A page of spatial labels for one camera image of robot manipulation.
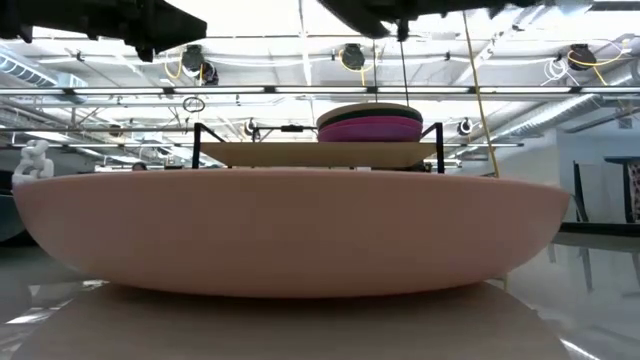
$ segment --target reflective floor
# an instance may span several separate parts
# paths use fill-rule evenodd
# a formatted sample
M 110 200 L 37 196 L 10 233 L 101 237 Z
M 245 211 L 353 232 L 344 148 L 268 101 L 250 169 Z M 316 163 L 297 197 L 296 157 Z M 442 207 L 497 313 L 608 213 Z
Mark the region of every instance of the reflective floor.
M 0 248 L 0 360 L 639 359 L 634 255 L 552 245 L 478 284 L 324 301 L 166 294 Z

